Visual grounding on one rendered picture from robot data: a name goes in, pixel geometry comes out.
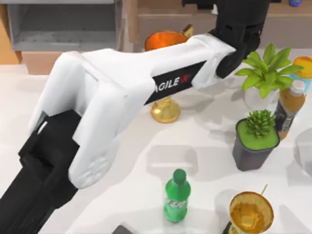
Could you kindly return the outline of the leafy plant in white pot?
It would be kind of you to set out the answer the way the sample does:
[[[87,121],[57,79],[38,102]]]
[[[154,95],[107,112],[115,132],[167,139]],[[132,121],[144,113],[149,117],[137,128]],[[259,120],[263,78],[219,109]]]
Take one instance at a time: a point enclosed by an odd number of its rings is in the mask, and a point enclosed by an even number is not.
[[[293,80],[288,75],[304,69],[302,65],[292,64],[288,59],[290,52],[290,47],[276,52],[275,45],[270,43],[263,57],[252,51],[242,61],[249,68],[242,68],[235,75],[246,77],[241,90],[244,91],[244,101],[250,110],[267,109],[278,92],[292,84]]]

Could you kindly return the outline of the orange and blue can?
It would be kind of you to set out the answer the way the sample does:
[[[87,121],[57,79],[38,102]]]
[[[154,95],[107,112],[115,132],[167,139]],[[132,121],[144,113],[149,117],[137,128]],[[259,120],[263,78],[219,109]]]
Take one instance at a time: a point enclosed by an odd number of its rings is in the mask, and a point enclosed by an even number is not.
[[[301,80],[305,84],[304,94],[307,95],[308,89],[312,84],[312,58],[308,56],[296,57],[293,65],[302,66],[303,69],[289,75],[293,80]]]

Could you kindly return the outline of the wooden cupboard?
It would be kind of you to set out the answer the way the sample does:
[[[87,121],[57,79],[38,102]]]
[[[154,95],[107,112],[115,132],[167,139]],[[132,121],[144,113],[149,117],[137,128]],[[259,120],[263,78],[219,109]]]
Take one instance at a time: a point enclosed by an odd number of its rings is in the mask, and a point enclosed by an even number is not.
[[[210,31],[216,16],[209,10],[198,10],[195,5],[181,5],[181,0],[118,0],[121,8],[119,49],[140,51],[146,38],[157,31],[180,31],[187,24],[194,33]],[[291,7],[287,0],[271,3],[261,35],[263,48],[274,43],[277,48],[312,49],[312,0],[303,0]]]

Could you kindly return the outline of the gold trophy on dark base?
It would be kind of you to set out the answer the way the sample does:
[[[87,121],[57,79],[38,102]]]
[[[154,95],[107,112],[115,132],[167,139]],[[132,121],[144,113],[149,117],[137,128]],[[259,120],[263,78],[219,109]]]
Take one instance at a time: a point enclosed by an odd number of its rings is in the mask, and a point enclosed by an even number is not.
[[[221,234],[263,234],[272,226],[273,207],[264,196],[267,186],[260,193],[232,189],[220,192],[229,214],[229,222]]]

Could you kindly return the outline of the brown bottle with white cap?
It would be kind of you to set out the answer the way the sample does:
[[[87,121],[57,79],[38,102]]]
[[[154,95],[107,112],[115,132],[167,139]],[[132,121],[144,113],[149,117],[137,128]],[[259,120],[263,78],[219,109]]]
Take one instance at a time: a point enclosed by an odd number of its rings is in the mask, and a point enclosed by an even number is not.
[[[305,83],[294,80],[285,90],[280,91],[275,115],[275,128],[280,140],[283,140],[292,126],[297,113],[303,107],[306,99]]]

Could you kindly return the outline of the dark flat object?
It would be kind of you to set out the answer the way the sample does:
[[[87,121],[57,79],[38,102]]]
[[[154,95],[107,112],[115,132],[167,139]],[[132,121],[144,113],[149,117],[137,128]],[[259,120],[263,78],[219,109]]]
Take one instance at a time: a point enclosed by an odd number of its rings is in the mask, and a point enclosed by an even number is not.
[[[123,225],[118,225],[114,231],[112,232],[112,234],[136,234],[132,231],[130,231],[128,228],[126,228]]]

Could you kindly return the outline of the grey pierced drawer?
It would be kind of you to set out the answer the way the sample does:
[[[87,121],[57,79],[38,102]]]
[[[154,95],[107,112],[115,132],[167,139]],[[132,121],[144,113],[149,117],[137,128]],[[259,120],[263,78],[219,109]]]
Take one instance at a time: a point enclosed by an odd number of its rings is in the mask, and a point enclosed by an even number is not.
[[[15,51],[117,48],[122,0],[0,0]]]

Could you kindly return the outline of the pale wooden drawer front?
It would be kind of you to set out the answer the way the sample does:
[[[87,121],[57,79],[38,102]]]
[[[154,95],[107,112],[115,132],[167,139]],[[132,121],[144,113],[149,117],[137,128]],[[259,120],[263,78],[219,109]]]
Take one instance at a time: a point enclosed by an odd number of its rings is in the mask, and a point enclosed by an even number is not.
[[[22,51],[21,55],[30,75],[48,75],[63,51]]]

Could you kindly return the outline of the succulent in dark grey pot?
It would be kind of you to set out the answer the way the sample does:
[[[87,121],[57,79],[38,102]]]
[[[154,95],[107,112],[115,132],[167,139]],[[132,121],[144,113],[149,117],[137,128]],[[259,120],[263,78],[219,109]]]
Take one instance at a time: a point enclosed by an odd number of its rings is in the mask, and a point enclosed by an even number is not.
[[[261,168],[279,143],[275,115],[267,109],[249,112],[235,126],[232,155],[237,169],[244,172]]]

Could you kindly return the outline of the green bottle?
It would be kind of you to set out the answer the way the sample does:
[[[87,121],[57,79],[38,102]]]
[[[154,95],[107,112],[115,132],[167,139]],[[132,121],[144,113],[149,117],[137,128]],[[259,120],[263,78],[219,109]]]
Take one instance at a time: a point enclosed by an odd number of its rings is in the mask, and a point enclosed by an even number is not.
[[[166,199],[164,215],[172,223],[181,222],[188,211],[188,199],[191,194],[191,186],[187,181],[186,172],[176,169],[172,178],[165,185]]]

